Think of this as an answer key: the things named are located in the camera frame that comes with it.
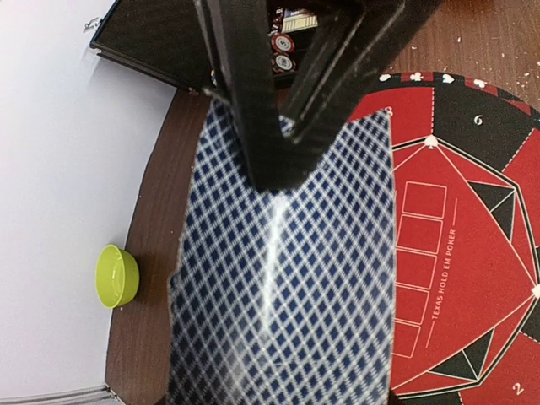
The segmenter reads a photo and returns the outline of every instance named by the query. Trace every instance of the white number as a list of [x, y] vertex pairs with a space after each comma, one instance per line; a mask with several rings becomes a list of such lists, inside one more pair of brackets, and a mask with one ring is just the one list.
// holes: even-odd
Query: white number
[[516, 395], [521, 395], [525, 391], [525, 388], [521, 388], [521, 384], [519, 382], [517, 382], [512, 387], [512, 390], [517, 391]]

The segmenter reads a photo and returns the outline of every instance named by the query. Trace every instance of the poker chip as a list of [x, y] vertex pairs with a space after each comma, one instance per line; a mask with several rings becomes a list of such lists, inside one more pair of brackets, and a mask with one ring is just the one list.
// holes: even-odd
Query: poker chip
[[275, 73], [293, 72], [296, 70], [296, 62], [286, 53], [276, 52], [272, 58], [272, 70]]
[[276, 34], [272, 37], [272, 48], [279, 52], [293, 53], [294, 41], [287, 34]]

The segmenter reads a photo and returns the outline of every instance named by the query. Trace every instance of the white wall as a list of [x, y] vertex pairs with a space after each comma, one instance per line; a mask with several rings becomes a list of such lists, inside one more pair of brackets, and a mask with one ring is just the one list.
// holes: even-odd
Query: white wall
[[95, 260], [125, 242], [174, 93], [87, 49], [111, 4], [0, 0], [0, 398], [104, 380]]

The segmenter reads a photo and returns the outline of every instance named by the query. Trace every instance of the yellow-green cup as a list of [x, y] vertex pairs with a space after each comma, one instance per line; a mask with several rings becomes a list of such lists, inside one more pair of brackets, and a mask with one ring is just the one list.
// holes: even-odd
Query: yellow-green cup
[[95, 269], [95, 287], [101, 304], [106, 308], [127, 304], [135, 298], [138, 283], [135, 258], [114, 245], [106, 246]]

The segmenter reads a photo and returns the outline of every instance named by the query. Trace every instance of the red and black mat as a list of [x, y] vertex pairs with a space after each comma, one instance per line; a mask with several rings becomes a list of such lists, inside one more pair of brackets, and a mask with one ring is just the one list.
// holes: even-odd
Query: red and black mat
[[391, 110], [406, 404], [540, 398], [540, 114], [447, 73], [383, 75], [353, 115]]

